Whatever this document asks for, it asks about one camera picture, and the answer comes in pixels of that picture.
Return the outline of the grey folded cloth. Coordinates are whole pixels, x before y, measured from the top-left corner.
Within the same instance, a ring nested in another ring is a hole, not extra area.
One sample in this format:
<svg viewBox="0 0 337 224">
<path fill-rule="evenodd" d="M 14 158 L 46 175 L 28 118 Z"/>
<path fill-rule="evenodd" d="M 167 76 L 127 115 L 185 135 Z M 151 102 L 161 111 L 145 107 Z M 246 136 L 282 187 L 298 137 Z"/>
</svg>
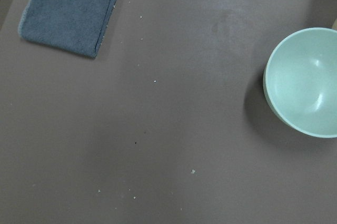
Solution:
<svg viewBox="0 0 337 224">
<path fill-rule="evenodd" d="M 21 38 L 96 58 L 117 0 L 29 0 Z"/>
</svg>

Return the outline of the mint green bowl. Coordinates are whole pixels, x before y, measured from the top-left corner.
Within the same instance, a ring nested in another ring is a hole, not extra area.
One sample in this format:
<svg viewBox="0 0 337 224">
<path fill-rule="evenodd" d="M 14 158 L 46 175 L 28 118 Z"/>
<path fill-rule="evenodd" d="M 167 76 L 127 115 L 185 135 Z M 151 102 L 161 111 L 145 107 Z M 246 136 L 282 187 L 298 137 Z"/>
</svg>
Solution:
<svg viewBox="0 0 337 224">
<path fill-rule="evenodd" d="M 287 126 L 336 137 L 336 30 L 313 27 L 284 38 L 263 73 L 265 99 Z"/>
</svg>

